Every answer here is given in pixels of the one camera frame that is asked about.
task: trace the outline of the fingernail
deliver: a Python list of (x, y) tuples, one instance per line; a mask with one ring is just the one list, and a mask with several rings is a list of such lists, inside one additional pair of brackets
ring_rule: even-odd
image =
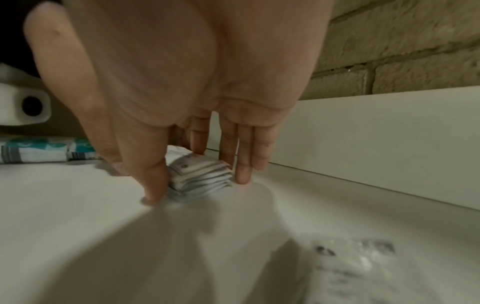
[(130, 175), (129, 172), (127, 171), (127, 169), (125, 168), (124, 163), (122, 163), (122, 162), (111, 164), (111, 166), (112, 166), (113, 169), (115, 169), (122, 176), (129, 176)]

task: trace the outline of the plastic-wrapped package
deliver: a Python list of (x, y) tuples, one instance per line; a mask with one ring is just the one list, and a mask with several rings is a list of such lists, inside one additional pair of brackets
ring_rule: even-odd
[(300, 261), (294, 304), (441, 304), (413, 257), (392, 242), (314, 239)]

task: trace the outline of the white table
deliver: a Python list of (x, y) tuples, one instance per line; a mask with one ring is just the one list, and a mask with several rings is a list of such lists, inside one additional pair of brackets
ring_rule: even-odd
[(391, 239), (445, 304), (480, 298), (478, 211), (277, 165), (152, 209), (98, 166), (0, 166), (0, 303), (277, 303), (295, 276), (289, 239), (311, 232)]

